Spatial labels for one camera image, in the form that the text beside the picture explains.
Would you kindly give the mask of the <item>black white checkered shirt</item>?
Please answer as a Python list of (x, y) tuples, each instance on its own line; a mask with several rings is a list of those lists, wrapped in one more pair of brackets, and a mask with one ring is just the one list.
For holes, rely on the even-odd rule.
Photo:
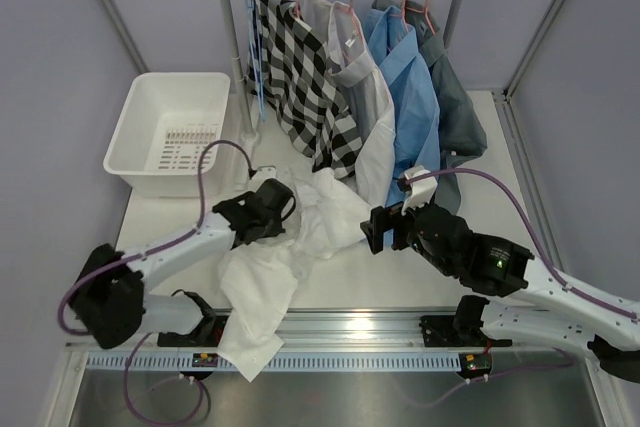
[(293, 2), (250, 0), (256, 52), (247, 90), (276, 114), (292, 146), (314, 172), (331, 168), (339, 179), (355, 175), (363, 146), (351, 109), (330, 77), (320, 38)]

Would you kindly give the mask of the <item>blue wire hanger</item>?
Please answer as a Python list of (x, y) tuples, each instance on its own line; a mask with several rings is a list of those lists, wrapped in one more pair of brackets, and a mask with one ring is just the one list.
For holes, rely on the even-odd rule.
[(250, 68), (253, 73), (255, 97), (258, 101), (259, 119), (264, 122), (266, 120), (265, 98), (264, 98), (264, 79), (262, 72), (262, 47), (261, 36), (258, 27), (258, 12), (255, 0), (244, 0), (247, 13), (248, 35), (249, 35), (249, 56)]

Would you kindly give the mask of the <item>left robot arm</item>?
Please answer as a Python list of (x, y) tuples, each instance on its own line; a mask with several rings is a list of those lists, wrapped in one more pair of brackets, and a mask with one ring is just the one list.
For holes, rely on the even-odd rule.
[(63, 304), (104, 350), (138, 334), (157, 335), (161, 347), (214, 347), (224, 326), (213, 307), (192, 291), (166, 296), (154, 288), (208, 257), (283, 234), (295, 207), (293, 191), (270, 178), (255, 191), (214, 205), (175, 239), (129, 252), (100, 245)]

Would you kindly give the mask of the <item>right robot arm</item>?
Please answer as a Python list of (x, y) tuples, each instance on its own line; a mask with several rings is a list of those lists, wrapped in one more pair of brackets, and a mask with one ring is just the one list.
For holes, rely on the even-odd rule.
[(374, 208), (360, 225), (369, 248), (412, 249), (470, 289), (454, 314), (421, 321), (428, 346), (557, 348), (596, 361), (606, 373), (639, 380), (639, 305), (550, 273), (529, 249), (476, 233), (436, 205)]

